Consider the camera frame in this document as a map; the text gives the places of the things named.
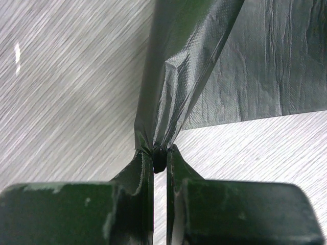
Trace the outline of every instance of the wrinkled plastic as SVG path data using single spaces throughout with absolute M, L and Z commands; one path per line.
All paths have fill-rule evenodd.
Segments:
M 135 120 L 136 149 L 150 155 L 160 149 L 165 154 L 172 145 L 242 4 L 243 0 L 157 0 Z
M 327 109 L 327 1 L 246 0 L 183 129 Z
M 181 129 L 327 109 L 327 0 L 242 4 L 157 1 L 135 120 L 155 173 Z

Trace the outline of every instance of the brushed metal surface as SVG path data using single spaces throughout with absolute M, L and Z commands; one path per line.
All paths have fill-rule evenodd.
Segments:
M 0 189 L 109 180 L 132 159 L 153 3 L 0 1 Z M 176 143 L 206 178 L 299 185 L 326 234 L 327 112 L 182 131 Z M 154 244 L 165 220 L 161 173 Z

